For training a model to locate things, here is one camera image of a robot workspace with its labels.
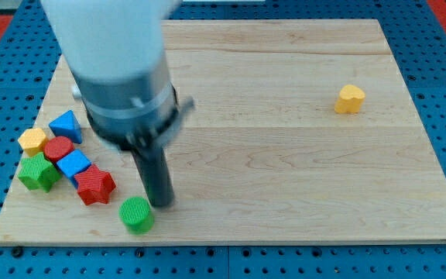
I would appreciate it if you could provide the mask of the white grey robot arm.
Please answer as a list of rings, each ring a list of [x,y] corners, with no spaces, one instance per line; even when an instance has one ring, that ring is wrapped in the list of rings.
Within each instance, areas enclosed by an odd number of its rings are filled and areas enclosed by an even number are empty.
[[[192,107],[178,105],[161,23],[179,0],[42,0],[91,128],[122,148],[165,147]]]

